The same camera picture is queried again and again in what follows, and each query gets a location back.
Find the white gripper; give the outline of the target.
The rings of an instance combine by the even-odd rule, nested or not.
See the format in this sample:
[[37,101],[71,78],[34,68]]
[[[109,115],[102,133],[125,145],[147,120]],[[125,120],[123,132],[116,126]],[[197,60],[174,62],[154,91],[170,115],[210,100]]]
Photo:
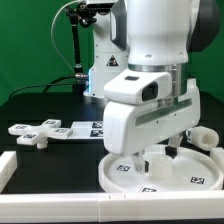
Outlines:
[[133,154],[134,170],[145,174],[149,171],[149,162],[141,150],[171,137],[165,152],[175,158],[183,139],[181,132],[196,126],[199,119],[199,90],[196,80],[189,79],[187,92],[171,107],[158,108],[156,102],[140,106],[109,102],[103,115],[104,146],[115,155]]

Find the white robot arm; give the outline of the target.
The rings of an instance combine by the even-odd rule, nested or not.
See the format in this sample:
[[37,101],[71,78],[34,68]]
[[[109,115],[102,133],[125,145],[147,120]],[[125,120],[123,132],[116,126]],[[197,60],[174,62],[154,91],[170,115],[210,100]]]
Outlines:
[[220,29],[216,0],[87,0],[96,11],[95,62],[87,96],[101,99],[105,148],[146,173],[145,149],[163,140],[176,156],[200,118],[195,80],[184,67]]

